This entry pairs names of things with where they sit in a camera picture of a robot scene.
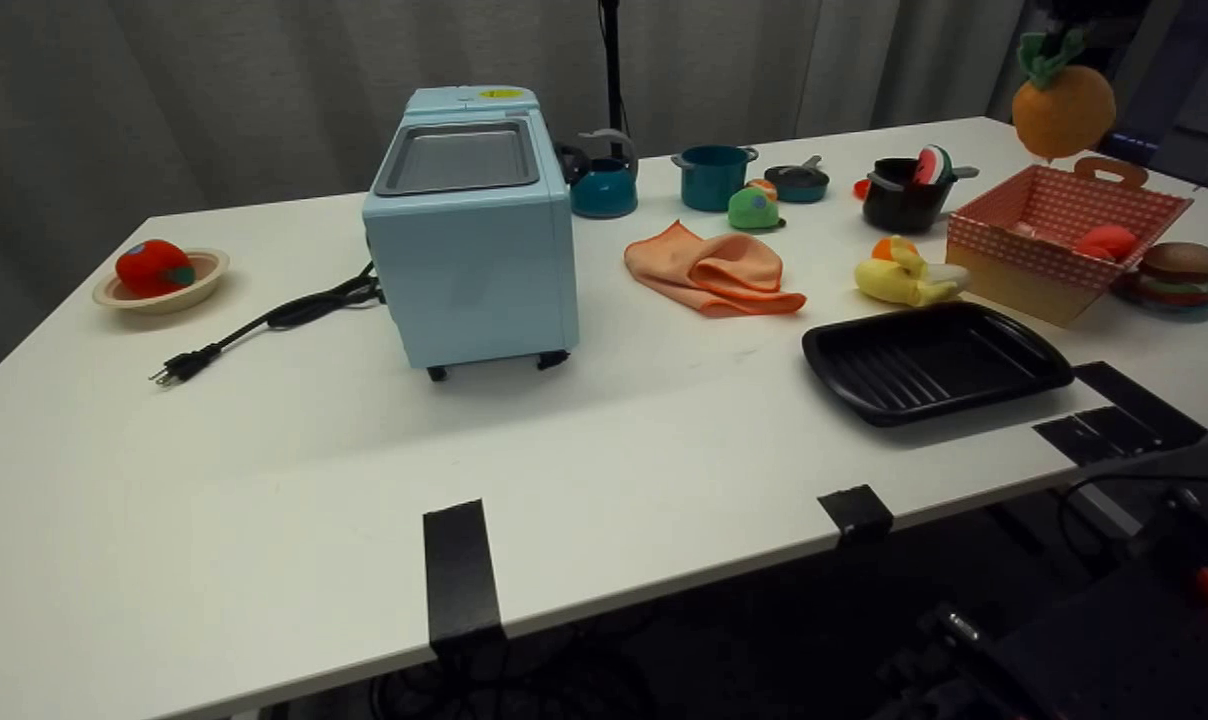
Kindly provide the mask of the orange folded cloth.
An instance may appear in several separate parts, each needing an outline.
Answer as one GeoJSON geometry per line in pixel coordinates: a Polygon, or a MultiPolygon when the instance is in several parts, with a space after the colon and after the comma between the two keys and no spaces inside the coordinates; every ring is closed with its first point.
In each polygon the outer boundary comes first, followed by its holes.
{"type": "Polygon", "coordinates": [[[755,238],[697,238],[674,222],[626,249],[636,285],[700,318],[797,318],[809,296],[785,288],[785,260],[755,238]]]}

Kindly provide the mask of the teal toy kettle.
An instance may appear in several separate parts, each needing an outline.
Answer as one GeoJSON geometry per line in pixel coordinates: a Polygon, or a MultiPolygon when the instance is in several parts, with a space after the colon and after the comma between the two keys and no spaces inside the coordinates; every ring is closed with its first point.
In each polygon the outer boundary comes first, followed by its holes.
{"type": "Polygon", "coordinates": [[[559,146],[559,171],[573,193],[573,214],[586,222],[619,222],[636,210],[636,155],[619,129],[591,129],[577,146],[559,146]]]}

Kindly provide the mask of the light blue toy oven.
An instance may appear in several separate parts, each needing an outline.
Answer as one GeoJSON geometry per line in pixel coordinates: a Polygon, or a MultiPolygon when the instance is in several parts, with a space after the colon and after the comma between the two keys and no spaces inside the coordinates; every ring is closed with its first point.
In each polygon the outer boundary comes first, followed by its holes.
{"type": "Polygon", "coordinates": [[[573,196],[539,101],[417,88],[363,196],[363,246],[412,368],[557,368],[579,342],[573,196]]]}

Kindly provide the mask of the green plush avocado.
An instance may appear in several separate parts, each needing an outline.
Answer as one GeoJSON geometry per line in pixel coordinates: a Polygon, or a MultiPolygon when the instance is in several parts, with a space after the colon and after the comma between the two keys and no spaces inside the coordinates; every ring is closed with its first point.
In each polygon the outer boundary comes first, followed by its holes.
{"type": "Polygon", "coordinates": [[[777,189],[769,182],[752,182],[729,196],[729,226],[737,231],[777,231],[785,226],[777,189]]]}

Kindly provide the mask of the teal toy pot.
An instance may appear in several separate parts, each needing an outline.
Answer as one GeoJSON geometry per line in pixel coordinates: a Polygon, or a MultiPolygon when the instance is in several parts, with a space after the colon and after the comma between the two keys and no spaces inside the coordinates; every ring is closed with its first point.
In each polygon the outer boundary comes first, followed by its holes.
{"type": "Polygon", "coordinates": [[[697,214],[724,214],[750,186],[752,146],[693,146],[674,155],[679,168],[679,199],[697,214]]]}

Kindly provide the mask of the dark teal frying pan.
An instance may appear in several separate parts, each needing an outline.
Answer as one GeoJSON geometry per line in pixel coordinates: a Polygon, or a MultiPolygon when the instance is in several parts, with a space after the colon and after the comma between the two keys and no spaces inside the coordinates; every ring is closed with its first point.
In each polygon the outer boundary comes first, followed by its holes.
{"type": "Polygon", "coordinates": [[[803,163],[772,163],[766,182],[777,189],[782,203],[815,203],[827,196],[827,171],[815,155],[803,163]]]}

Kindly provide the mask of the black grill tray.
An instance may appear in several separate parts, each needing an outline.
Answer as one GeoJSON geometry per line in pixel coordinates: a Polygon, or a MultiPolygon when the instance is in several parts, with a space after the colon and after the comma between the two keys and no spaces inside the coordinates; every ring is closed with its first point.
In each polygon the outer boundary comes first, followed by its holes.
{"type": "Polygon", "coordinates": [[[1057,391],[1072,365],[1020,320],[980,305],[936,305],[809,328],[813,375],[876,430],[917,425],[1057,391]]]}

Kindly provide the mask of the yellow plush banana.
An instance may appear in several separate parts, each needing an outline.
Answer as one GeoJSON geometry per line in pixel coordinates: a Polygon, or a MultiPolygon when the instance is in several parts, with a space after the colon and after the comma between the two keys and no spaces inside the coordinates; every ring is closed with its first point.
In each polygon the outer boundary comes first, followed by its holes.
{"type": "Polygon", "coordinates": [[[880,238],[873,257],[856,265],[856,294],[887,310],[949,305],[967,288],[960,265],[929,265],[903,238],[880,238]]]}

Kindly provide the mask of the plush watermelon slice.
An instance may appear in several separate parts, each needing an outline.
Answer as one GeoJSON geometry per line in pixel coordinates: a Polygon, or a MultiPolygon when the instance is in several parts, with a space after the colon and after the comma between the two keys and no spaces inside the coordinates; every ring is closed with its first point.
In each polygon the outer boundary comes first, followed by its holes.
{"type": "Polygon", "coordinates": [[[955,182],[955,163],[953,163],[953,155],[949,155],[939,146],[929,146],[929,149],[917,155],[912,182],[917,182],[920,189],[953,186],[953,182],[955,182]]]}

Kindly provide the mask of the beige wooden bowl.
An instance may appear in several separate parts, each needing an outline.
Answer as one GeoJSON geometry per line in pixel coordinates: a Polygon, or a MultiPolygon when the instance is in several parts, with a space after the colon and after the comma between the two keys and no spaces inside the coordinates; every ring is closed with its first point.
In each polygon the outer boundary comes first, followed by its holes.
{"type": "Polygon", "coordinates": [[[188,314],[222,294],[227,260],[222,251],[194,249],[125,257],[92,299],[107,314],[171,318],[188,314]]]}

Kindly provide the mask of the red plush tomato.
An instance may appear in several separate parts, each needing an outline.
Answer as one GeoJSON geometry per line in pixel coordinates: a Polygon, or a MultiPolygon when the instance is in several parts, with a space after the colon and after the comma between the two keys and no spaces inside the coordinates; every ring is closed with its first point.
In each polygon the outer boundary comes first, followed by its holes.
{"type": "Polygon", "coordinates": [[[196,280],[196,265],[167,242],[139,242],[118,260],[118,280],[132,296],[181,294],[196,280]]]}

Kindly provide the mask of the red checkered basket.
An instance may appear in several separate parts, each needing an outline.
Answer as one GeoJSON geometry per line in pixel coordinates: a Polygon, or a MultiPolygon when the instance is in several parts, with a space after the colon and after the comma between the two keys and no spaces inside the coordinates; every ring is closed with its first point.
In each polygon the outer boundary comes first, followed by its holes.
{"type": "Polygon", "coordinates": [[[1150,171],[1124,160],[1034,163],[953,218],[945,260],[967,273],[975,296],[1050,323],[1072,323],[1183,214],[1188,196],[1153,193],[1150,171]],[[1135,251],[1120,265],[1078,257],[1078,238],[1095,226],[1133,230],[1135,251]]]}

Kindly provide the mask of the orange toy in basket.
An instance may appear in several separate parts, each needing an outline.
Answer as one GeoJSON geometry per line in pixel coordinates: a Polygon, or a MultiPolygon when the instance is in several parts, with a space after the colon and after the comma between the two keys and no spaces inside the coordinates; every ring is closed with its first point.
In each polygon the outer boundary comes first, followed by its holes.
{"type": "Polygon", "coordinates": [[[1095,226],[1078,238],[1072,251],[1120,265],[1135,251],[1135,231],[1124,226],[1095,226]]]}

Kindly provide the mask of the plush burger toy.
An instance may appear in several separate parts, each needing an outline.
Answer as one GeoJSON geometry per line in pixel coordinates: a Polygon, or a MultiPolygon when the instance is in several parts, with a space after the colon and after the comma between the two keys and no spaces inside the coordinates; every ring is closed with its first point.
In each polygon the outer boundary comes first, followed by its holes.
{"type": "Polygon", "coordinates": [[[1153,246],[1116,285],[1120,299],[1167,314],[1208,310],[1208,246],[1153,246]]]}

